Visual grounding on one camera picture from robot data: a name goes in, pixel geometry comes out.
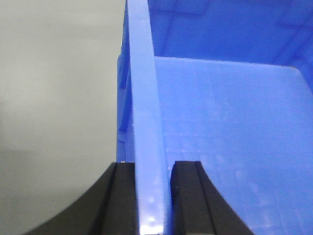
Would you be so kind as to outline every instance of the bin floor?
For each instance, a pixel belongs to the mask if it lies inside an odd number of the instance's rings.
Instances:
[[[164,144],[257,235],[313,233],[313,94],[290,67],[155,57]]]

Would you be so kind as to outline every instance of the gray background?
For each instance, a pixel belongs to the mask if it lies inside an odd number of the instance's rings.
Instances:
[[[123,0],[0,0],[0,234],[76,200],[115,160]]]

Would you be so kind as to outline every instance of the black plastic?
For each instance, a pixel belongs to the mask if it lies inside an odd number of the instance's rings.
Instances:
[[[77,201],[25,235],[136,235],[134,164],[112,163]]]
[[[175,162],[171,189],[174,235],[253,235],[214,187],[201,162]]]
[[[214,234],[194,162],[176,162],[171,176],[174,234]]]
[[[118,164],[101,234],[134,235],[136,225],[134,164]]]

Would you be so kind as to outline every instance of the blue plastic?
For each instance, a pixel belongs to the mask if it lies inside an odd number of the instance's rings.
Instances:
[[[312,12],[311,0],[128,0],[117,159],[136,162],[141,235],[170,234],[178,160],[200,160],[256,235],[313,234]]]

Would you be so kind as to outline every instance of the gray wall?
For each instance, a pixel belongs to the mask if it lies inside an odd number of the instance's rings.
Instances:
[[[123,0],[0,1],[0,234],[39,225],[115,160]]]

